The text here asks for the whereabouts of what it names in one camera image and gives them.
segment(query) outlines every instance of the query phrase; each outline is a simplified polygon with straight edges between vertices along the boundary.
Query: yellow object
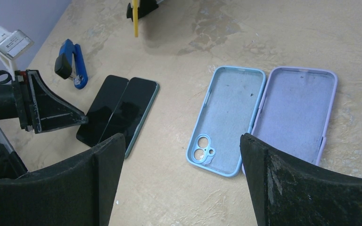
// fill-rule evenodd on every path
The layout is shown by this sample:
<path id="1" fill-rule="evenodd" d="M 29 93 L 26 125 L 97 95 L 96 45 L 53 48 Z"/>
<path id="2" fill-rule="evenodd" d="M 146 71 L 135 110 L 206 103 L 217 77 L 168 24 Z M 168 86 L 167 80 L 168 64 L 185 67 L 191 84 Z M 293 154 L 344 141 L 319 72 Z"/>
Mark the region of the yellow object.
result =
<path id="1" fill-rule="evenodd" d="M 134 21 L 134 36 L 138 37 L 138 0 L 132 0 L 132 20 Z"/>

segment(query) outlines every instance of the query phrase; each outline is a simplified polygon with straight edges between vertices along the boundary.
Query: black clamp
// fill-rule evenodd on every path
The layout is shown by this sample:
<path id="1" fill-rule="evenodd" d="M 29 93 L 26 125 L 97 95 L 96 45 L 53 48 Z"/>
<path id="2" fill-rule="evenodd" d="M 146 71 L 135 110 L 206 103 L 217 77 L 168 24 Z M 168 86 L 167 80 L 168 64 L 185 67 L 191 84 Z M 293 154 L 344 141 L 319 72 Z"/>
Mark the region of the black clamp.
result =
<path id="1" fill-rule="evenodd" d="M 143 18 L 157 8 L 159 8 L 159 5 L 156 3 L 156 0 L 140 0 L 140 6 L 138 7 L 138 19 Z M 131 20 L 134 21 L 132 18 L 131 3 L 128 3 L 127 6 L 127 19 L 128 18 L 131 18 Z"/>

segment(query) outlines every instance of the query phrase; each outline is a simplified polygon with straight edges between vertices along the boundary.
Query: light blue phone case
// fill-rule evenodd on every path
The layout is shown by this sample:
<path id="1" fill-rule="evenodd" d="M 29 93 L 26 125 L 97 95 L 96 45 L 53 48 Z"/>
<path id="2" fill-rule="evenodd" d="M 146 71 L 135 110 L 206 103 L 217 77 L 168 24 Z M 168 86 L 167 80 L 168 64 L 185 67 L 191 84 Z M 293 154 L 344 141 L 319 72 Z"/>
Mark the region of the light blue phone case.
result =
<path id="1" fill-rule="evenodd" d="M 216 69 L 186 151 L 191 164 L 225 177 L 238 174 L 239 139 L 252 131 L 265 83 L 265 73 L 259 69 Z M 203 137 L 208 144 L 200 147 Z"/>

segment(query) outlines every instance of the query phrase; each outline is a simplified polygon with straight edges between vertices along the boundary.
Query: lavender phone case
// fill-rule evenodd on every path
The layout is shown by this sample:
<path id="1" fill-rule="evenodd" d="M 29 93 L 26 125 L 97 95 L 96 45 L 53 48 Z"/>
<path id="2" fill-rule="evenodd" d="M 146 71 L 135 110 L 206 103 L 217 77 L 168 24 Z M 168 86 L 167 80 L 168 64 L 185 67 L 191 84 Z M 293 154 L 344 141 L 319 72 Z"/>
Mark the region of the lavender phone case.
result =
<path id="1" fill-rule="evenodd" d="M 331 71 L 298 67 L 273 69 L 252 135 L 318 165 L 327 140 L 337 82 L 337 76 Z"/>

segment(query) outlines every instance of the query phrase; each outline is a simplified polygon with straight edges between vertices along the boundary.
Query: black smartphone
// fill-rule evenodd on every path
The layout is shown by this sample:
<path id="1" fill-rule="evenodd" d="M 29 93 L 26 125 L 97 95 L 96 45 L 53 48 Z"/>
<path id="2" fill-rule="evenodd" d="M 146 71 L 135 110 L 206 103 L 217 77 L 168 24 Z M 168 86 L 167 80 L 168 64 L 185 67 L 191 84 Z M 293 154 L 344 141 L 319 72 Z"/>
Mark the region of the black smartphone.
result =
<path id="1" fill-rule="evenodd" d="M 109 75 L 100 87 L 92 105 L 87 113 L 88 123 L 81 125 L 77 131 L 76 138 L 93 147 L 97 145 L 102 137 L 110 116 L 115 111 L 128 79 Z"/>
<path id="2" fill-rule="evenodd" d="M 142 124 L 159 91 L 159 84 L 141 78 L 132 78 L 113 112 L 100 141 L 122 133 L 125 137 L 127 158 Z"/>

